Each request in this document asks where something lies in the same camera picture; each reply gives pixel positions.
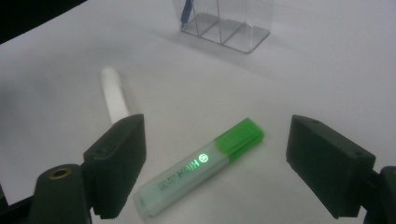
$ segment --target highlighter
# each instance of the highlighter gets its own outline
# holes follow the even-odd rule
[[[141,217],[155,217],[214,173],[260,143],[264,132],[244,119],[212,142],[141,186],[134,202]]]

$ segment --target green cap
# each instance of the green cap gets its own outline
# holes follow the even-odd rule
[[[264,132],[251,119],[244,119],[215,139],[216,147],[234,161],[260,143]]]

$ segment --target transparent pen holder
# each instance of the transparent pen holder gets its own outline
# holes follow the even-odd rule
[[[250,53],[270,34],[275,0],[173,0],[180,30]]]

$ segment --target marker body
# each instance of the marker body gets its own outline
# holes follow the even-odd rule
[[[134,195],[140,215],[155,217],[262,139],[262,130],[250,119],[243,120],[144,184]]]

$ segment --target table surface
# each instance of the table surface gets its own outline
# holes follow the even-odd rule
[[[286,163],[290,119],[318,119],[395,165],[396,2],[276,0],[251,54],[178,30],[172,1],[90,0],[0,45],[0,181],[10,203],[109,127],[98,72],[114,66],[146,120],[135,184],[249,117],[266,136],[152,223],[362,223],[333,219]],[[144,223],[130,197],[120,216]]]

